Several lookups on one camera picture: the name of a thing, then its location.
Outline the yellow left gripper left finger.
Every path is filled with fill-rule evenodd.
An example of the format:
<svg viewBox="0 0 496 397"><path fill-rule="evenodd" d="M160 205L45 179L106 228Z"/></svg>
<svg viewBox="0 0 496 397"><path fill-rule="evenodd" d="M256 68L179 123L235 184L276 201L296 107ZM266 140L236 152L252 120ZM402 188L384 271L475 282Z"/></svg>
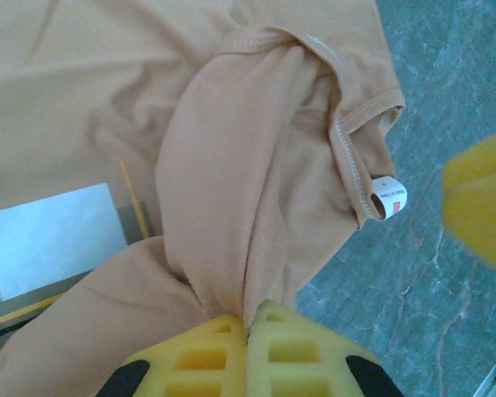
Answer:
<svg viewBox="0 0 496 397"><path fill-rule="evenodd" d="M243 396L247 339L224 314L129 356L98 396Z"/></svg>

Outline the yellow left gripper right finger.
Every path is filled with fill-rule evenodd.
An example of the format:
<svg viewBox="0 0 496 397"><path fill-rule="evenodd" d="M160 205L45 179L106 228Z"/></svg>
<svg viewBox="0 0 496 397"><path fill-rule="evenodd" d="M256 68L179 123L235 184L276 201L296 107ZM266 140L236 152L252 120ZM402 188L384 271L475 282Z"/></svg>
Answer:
<svg viewBox="0 0 496 397"><path fill-rule="evenodd" d="M272 300L247 345L248 396L401 396L367 348Z"/></svg>

